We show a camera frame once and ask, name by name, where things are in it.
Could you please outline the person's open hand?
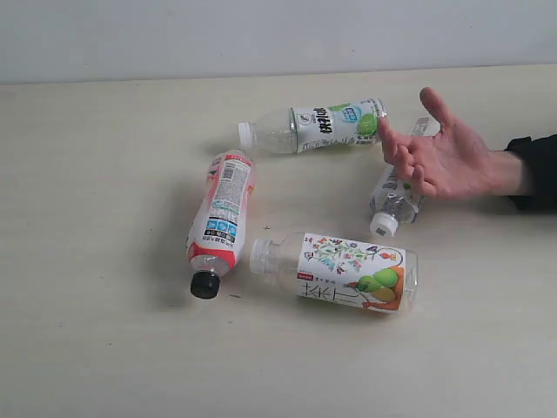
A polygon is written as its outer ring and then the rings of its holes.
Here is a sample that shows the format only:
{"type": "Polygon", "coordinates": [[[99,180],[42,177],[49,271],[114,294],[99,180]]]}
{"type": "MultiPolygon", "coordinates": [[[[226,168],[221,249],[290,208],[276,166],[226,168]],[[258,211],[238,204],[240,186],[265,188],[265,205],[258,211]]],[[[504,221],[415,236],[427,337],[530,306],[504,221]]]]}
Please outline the person's open hand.
{"type": "Polygon", "coordinates": [[[526,196],[533,190],[525,163],[511,152],[492,151],[473,128],[461,121],[433,89],[419,98],[440,124],[432,136],[404,135],[379,120],[384,159],[399,179],[419,194],[437,199],[488,195],[526,196]]]}

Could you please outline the black sleeved forearm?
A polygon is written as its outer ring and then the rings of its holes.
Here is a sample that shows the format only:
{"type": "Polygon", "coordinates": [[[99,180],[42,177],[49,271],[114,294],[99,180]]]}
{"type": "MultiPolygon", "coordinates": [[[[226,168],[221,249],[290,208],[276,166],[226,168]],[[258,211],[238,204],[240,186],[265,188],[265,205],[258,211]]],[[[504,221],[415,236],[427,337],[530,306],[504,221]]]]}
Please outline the black sleeved forearm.
{"type": "Polygon", "coordinates": [[[530,176],[526,196],[509,196],[522,212],[556,212],[556,135],[545,138],[515,138],[506,152],[522,160],[530,176]]]}

